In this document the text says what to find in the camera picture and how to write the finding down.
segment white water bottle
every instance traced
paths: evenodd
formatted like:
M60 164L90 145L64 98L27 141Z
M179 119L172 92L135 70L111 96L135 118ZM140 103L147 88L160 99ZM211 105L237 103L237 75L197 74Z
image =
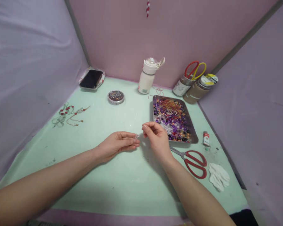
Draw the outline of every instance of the white water bottle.
M163 66L165 58L158 63L157 60L150 57L144 60L144 66L139 79L138 91L142 94L148 94L152 87L156 71Z

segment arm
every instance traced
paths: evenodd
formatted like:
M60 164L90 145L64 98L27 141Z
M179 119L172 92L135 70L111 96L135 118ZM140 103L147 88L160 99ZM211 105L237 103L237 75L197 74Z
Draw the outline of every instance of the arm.
M155 122L142 127L149 137L154 155L161 163L189 217L195 225L234 226L234 222L215 197L172 155L167 132Z
M115 132L92 150L30 174L0 190L0 225L19 225L50 207L72 185L121 151L139 147L134 133Z

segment table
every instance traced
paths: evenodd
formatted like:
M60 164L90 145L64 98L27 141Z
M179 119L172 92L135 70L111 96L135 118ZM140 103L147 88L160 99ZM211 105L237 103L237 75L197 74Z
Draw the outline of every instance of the table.
M96 147L115 131L140 134L141 145L131 153L120 153L109 163L93 169L56 204L54 209L82 211L126 216L184 216L182 205L163 169L150 150L148 139L142 137L142 124L152 120L151 89L147 95L137 90L138 84L115 78L106 78L96 92L77 89L69 104L78 108L90 108L76 116L84 120L79 126L65 123L55 127L51 120L22 150L0 182L0 188L40 169L56 164L76 154ZM112 105L107 100L111 90L121 90L125 101ZM177 98L165 89L164 96ZM199 137L197 144L170 142L179 151L201 152L208 163L220 164L230 176L230 185L219 193L209 182L209 172L199 180L221 203L228 214L247 206L230 163L198 104L186 104ZM210 134L210 150L202 145L203 131ZM185 164L181 157L174 157Z

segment smartphone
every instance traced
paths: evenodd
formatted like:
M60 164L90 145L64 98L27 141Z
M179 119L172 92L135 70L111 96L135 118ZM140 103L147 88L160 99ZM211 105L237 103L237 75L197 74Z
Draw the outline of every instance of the smartphone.
M80 83L80 87L95 89L102 77L103 72L90 70Z

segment red handle scissors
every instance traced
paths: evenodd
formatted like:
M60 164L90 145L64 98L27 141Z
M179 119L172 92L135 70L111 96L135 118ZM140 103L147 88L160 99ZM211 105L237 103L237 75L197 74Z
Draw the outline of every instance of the red handle scissors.
M193 69L193 71L191 71L191 73L189 75L186 74L186 71L188 70L189 66L191 66L192 64L194 63L197 63L195 68ZM185 70L185 77L190 79L190 76L195 72L195 70L198 68L199 66L199 62L198 61L193 61L192 63L190 63L187 67L186 67L186 70Z
M207 160L205 159L205 157L204 157L200 152L198 152L198 151L193 151L193 150L187 151L187 152L180 152L180 151L178 151L177 149L175 149L175 148L173 148L173 147L170 147L170 150L171 150L172 152L174 152L174 153L176 153L176 154L178 154L178 155L181 156L181 158L185 161L186 167L189 169L189 171L191 172L191 174L194 175L194 177L197 177L197 178L199 178L199 179L204 179L204 178L206 178L206 176L207 176L207 170L205 169L205 167L206 167L208 164L207 164ZM194 156L190 155L190 154L189 154L190 152L195 152L195 153L199 154L200 157L202 158L202 161L200 161L200 160L198 160L197 158L195 158ZM197 162L197 163L200 164L200 165L197 165L197 164L193 163L193 162L190 161L189 159L186 159L184 156L189 157L190 159L193 159L195 162ZM192 166L194 166L194 167L196 167L196 168L202 170L202 172L203 172L202 176L196 175L196 174L192 171L192 169L190 168L189 165L192 165Z

